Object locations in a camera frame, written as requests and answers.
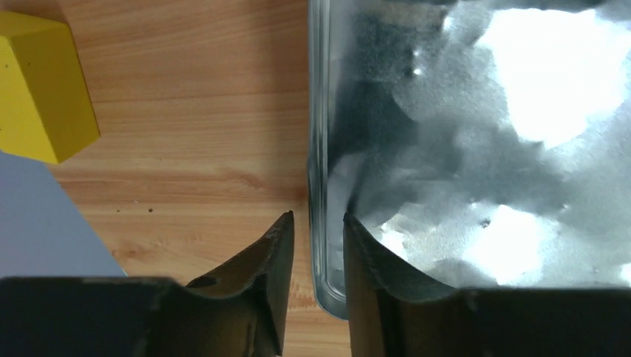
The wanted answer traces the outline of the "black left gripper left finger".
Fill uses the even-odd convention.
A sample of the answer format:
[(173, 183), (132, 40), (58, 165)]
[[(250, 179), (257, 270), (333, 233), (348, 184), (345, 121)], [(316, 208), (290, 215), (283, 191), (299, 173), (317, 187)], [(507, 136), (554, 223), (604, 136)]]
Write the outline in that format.
[(166, 277), (7, 277), (3, 356), (281, 356), (293, 212), (186, 285)]

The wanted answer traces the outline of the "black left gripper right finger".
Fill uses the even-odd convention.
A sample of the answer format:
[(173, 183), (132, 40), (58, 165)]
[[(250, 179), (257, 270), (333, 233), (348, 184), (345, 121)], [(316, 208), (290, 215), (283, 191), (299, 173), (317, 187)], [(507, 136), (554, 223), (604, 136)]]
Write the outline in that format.
[(628, 356), (629, 289), (455, 289), (344, 217), (354, 356)]

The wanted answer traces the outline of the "silver metal tin lid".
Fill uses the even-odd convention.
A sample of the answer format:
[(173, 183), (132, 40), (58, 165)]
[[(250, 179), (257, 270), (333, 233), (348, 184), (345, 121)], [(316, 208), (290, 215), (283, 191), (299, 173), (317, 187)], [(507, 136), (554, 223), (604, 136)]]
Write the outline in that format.
[(630, 284), (628, 1), (311, 1), (315, 298), (353, 214), (441, 283)]

